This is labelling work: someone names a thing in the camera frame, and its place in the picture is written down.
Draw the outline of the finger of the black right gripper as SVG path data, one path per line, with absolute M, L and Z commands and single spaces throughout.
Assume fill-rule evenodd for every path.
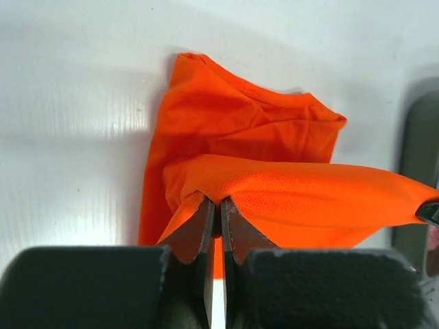
M 416 216 L 432 226 L 439 226 L 439 201 L 421 204 L 416 211 Z

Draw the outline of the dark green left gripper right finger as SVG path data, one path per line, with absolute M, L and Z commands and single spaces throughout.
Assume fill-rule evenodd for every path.
M 221 204 L 227 328 L 437 328 L 416 270 L 388 249 L 283 249 Z

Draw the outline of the orange t-shirt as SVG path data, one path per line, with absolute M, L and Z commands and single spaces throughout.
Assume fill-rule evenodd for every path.
M 162 241 L 204 198 L 231 197 L 283 248 L 352 248 L 382 228 L 419 223 L 416 211 L 437 190 L 333 164 L 345 125 L 310 93 L 276 93 L 204 54 L 178 54 L 147 157 L 139 243 Z

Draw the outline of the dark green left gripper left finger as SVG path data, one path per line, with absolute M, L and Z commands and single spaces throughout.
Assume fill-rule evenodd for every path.
M 215 204 L 153 247 L 32 247 L 1 278 L 2 328 L 210 328 Z

